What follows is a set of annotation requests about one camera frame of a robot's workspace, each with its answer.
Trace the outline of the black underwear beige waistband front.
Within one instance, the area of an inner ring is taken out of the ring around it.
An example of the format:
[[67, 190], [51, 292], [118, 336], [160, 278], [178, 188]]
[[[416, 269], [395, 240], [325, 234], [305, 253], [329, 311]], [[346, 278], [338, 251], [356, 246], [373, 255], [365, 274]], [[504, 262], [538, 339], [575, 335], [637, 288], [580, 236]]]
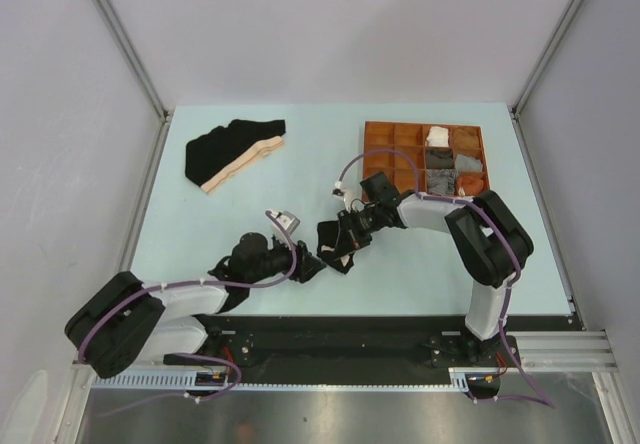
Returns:
[[354, 266], [357, 251], [354, 227], [346, 220], [322, 221], [317, 224], [317, 256], [328, 267], [346, 275]]

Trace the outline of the black underwear beige waistband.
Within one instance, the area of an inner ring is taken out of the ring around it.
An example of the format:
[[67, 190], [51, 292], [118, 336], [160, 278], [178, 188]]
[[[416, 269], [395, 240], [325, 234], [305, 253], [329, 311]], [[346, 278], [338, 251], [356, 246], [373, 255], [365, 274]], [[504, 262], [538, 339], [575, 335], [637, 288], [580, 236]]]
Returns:
[[286, 121], [234, 119], [185, 146], [185, 177], [213, 193], [231, 177], [284, 146]]
[[346, 275], [354, 266], [357, 251], [354, 227], [346, 220], [322, 221], [317, 224], [317, 256], [328, 267]]

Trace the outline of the grey striped boxer underwear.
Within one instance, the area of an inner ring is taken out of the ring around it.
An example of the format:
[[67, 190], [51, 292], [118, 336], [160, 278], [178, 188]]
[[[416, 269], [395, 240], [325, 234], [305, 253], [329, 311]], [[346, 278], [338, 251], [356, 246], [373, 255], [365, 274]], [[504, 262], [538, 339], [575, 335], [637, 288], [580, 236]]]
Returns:
[[454, 195], [458, 176], [455, 169], [428, 169], [426, 171], [427, 192], [436, 196]]

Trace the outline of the black underwear beige waistband back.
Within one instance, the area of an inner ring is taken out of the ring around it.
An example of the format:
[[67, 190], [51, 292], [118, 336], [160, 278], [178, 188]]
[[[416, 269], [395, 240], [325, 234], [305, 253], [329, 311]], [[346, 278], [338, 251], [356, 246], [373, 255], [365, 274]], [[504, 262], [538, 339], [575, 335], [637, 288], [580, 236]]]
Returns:
[[185, 177], [213, 193], [231, 177], [284, 146], [286, 121], [234, 119], [185, 146]]

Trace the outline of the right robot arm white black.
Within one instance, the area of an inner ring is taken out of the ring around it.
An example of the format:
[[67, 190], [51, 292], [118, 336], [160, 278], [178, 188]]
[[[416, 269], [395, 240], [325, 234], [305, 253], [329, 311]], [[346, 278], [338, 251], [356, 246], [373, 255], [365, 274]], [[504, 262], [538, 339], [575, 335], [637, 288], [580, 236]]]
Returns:
[[529, 234], [491, 190], [471, 199], [415, 190], [400, 192], [382, 172], [363, 180], [361, 187], [368, 202], [354, 210], [355, 198], [340, 181], [334, 184], [332, 194], [345, 205], [337, 214], [336, 257], [351, 256], [365, 248], [372, 235], [384, 228], [450, 235], [473, 279], [461, 352], [473, 365], [486, 364], [497, 353], [495, 336], [506, 327], [511, 288], [534, 251]]

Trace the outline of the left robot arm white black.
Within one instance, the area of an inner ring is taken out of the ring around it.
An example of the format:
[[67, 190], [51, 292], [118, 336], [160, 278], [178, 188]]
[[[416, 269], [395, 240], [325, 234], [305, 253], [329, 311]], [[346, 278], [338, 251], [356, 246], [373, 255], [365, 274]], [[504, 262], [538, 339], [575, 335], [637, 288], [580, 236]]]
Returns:
[[189, 354], [207, 364], [219, 356], [221, 340], [200, 316], [236, 308], [263, 280], [305, 283], [324, 268], [303, 241], [288, 247], [277, 237], [246, 233], [203, 283], [153, 284], [130, 271], [116, 274], [70, 318], [64, 334], [78, 360], [101, 378], [169, 354]]

